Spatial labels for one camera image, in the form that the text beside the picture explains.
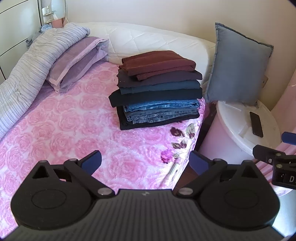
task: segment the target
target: electrical outlet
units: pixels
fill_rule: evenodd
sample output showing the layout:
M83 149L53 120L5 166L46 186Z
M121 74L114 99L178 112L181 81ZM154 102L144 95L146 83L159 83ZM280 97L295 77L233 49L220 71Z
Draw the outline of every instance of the electrical outlet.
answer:
M268 77L264 75L263 76L263 82L262 82L262 88L265 86L267 81L268 81Z

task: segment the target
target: smartphone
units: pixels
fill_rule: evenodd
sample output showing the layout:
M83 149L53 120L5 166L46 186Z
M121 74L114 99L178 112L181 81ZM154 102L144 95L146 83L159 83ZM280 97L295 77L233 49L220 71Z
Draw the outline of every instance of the smartphone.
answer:
M250 118L251 118L253 134L262 138L263 130L262 130L260 117L254 112L250 112Z

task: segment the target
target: purple pillow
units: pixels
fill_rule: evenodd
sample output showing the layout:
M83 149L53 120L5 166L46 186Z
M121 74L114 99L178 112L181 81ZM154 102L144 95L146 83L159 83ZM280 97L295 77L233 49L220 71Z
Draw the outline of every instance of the purple pillow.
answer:
M57 92L67 92L97 61L107 56L105 39L86 37L68 48L52 65L46 80Z

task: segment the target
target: folded maroon sweater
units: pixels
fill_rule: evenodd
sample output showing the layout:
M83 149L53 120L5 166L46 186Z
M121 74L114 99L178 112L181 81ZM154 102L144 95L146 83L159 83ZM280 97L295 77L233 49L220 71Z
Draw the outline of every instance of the folded maroon sweater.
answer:
M193 71L196 63L183 58L173 51L152 51L122 59L128 76L136 75L138 80L144 80L151 76L168 73L176 70Z

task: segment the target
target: folded black shirt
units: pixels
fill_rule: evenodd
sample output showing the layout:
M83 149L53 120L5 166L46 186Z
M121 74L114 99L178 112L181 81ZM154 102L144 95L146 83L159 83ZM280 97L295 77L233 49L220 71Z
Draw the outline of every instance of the folded black shirt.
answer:
M114 91L111 95L109 95L109 100L112 107L156 100L188 100L201 98L202 88L191 90L180 89L168 91L146 91L125 95L122 95L120 93L120 90L118 89Z
M167 82L156 85L143 85L138 87L119 87L122 95L130 93L140 93L145 91L163 91L163 90L179 90L179 89L198 89L200 83L198 80L184 80L179 82Z
M197 119L200 116L199 113L197 113L196 115L184 115L184 116L176 117L173 119L154 122L154 123L135 123L135 124L133 124L131 121L128 121L126 119L126 116L123 112L122 106L117 106L116 110L117 110L117 115L119 118L119 126L122 131L136 129L136 128L163 126L163 125L171 124L171 123L178 122L178 121Z
M135 76L128 76L127 73L118 70L118 87L137 87L143 85L156 85L167 82L179 82L184 80L202 80L202 74L198 71L177 70L164 74L154 75L145 80L139 81Z

